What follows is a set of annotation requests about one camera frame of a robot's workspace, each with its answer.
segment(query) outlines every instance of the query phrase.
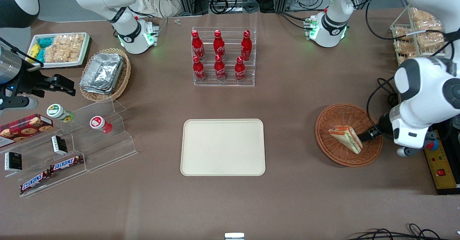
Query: round wicker basket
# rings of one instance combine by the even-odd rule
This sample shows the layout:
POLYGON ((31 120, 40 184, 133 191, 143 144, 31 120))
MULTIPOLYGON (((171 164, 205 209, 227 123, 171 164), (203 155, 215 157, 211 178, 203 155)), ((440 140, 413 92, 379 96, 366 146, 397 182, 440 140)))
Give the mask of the round wicker basket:
MULTIPOLYGON (((123 67, 120 72, 120 76, 118 77, 118 81, 116 83, 115 90, 112 94, 95 94, 95 93, 84 91, 80 87, 80 91, 82 92, 83 96, 85 96, 86 99, 91 100, 91 101, 101 101, 109 97, 111 97, 113 100, 117 99, 118 97, 121 96, 123 91, 125 91, 125 88, 128 85, 129 76, 131 75, 131 63, 129 62, 129 59, 126 53, 124 53, 122 50, 119 50, 119 49, 110 48, 110 49, 101 50, 98 53, 108 53, 108 54, 116 53, 116 54, 119 54, 120 56, 123 56, 124 58, 123 67)), ((95 55, 93 55, 90 58, 90 60, 88 60, 87 64, 85 65, 85 69, 83 70, 82 77, 85 75, 85 72, 88 69, 89 63, 91 62, 91 60, 93 60, 95 55)))
POLYGON ((372 126, 366 111, 357 105, 339 103, 326 107, 318 116, 315 134, 318 145, 333 161, 350 167, 365 166, 372 163, 382 151, 383 139, 377 137, 374 140, 363 142, 361 153, 353 153, 329 134, 328 130, 335 125, 351 126, 356 134, 365 132, 372 126))

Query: cookie box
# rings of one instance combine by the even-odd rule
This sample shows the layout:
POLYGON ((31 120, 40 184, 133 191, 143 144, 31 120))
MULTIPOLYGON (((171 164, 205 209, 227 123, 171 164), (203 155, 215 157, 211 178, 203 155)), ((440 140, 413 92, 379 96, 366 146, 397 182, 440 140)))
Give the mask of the cookie box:
POLYGON ((53 121, 40 114, 10 122, 0 127, 0 147, 11 145, 28 137, 53 129, 53 121))

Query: red bottle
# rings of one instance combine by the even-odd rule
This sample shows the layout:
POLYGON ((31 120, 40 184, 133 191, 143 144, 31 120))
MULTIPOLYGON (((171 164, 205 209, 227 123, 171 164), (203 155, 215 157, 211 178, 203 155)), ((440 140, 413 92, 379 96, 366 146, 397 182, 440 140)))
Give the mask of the red bottle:
POLYGON ((216 70, 217 81, 223 82, 227 79, 225 74, 225 64, 222 62, 222 56, 216 55, 216 63, 214 63, 214 69, 216 70))
POLYGON ((222 39, 220 30, 214 31, 214 52, 216 55, 221 55, 222 60, 225 59, 225 42, 222 39))
POLYGON ((235 65, 235 79, 237 83, 244 83, 246 79, 246 67, 243 64, 243 58, 238 57, 235 65))
POLYGON ((204 54, 203 41, 198 35, 197 30, 192 31, 192 47, 193 47, 193 52, 195 53, 195 55, 197 55, 200 58, 201 61, 206 59, 206 55, 204 54))
POLYGON ((200 62, 200 58, 197 55, 193 57, 193 71, 198 82, 204 82, 206 80, 203 63, 200 62))
POLYGON ((243 32, 243 40, 241 41, 241 57, 244 61, 248 61, 251 57, 253 42, 251 42, 251 32, 246 30, 243 32))

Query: brown table surface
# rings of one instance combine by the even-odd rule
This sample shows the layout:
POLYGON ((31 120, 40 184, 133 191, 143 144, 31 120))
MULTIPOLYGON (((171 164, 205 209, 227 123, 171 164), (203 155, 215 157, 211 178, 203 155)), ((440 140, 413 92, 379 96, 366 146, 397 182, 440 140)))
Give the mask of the brown table surface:
MULTIPOLYGON (((373 10, 381 35, 401 9, 373 10)), ((312 13, 301 13, 309 16, 312 13)), ((18 181, 0 176, 2 239, 345 239, 385 227, 407 233, 406 223, 458 238, 460 199, 435 196, 424 154, 396 155, 385 140, 371 165, 345 168, 318 147, 315 120, 327 105, 365 106, 397 64, 391 41, 374 37, 356 11, 336 47, 306 41, 304 32, 276 14, 229 14, 169 19, 158 46, 129 55, 133 72, 119 98, 139 154, 30 198, 18 181), (200 88, 192 82, 190 31, 196 27, 256 27, 255 88, 200 88), (180 173, 182 129, 188 119, 258 118, 263 121, 266 172, 258 177, 187 177, 180 173)), ((90 54, 120 47, 109 22, 38 21, 32 33, 87 32, 90 54)), ((82 69, 44 71, 77 82, 82 69)), ((45 113, 59 102, 74 110, 91 104, 46 92, 33 111, 4 112, 7 123, 45 113)), ((376 94, 371 113, 389 110, 376 94)))

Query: acrylic bottle rack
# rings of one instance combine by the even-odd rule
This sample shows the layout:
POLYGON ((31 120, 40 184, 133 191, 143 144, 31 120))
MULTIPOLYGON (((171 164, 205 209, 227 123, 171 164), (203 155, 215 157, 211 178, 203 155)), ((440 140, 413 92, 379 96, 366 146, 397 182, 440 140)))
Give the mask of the acrylic bottle rack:
POLYGON ((20 194, 20 197, 30 197, 77 176, 94 172, 138 153, 131 135, 125 131, 120 115, 120 112, 125 110, 126 108, 118 101, 112 101, 111 98, 108 98, 73 111, 74 120, 69 123, 53 120, 54 130, 2 149, 2 155, 6 152, 16 152, 22 155, 22 171, 7 175, 8 178, 19 180, 18 188, 15 189, 18 194, 20 193, 20 185, 49 169, 50 165, 77 155, 83 155, 85 160, 84 163, 78 163, 54 172, 52 176, 38 183, 32 189, 20 194), (105 134, 89 126, 90 119, 97 115, 102 116, 112 124, 113 128, 110 133, 105 134), (53 152, 51 137, 54 135, 65 139, 68 149, 67 155, 61 156, 53 152))
POLYGON ((204 82, 197 81, 197 78, 193 73, 193 69, 191 68, 193 61, 190 59, 190 69, 193 73, 193 82, 196 86, 255 86, 257 32, 254 27, 193 27, 192 30, 198 31, 198 34, 203 41, 206 55, 206 59, 202 61, 207 77, 204 82), (222 32, 222 39, 225 42, 224 63, 227 79, 223 82, 217 81, 214 70, 215 53, 213 43, 215 30, 220 30, 222 32), (243 40, 243 32, 245 30, 249 30, 251 32, 253 47, 249 61, 244 62, 244 65, 246 66, 246 79, 244 83, 238 84, 235 80, 235 65, 236 58, 241 56, 241 41, 243 40))

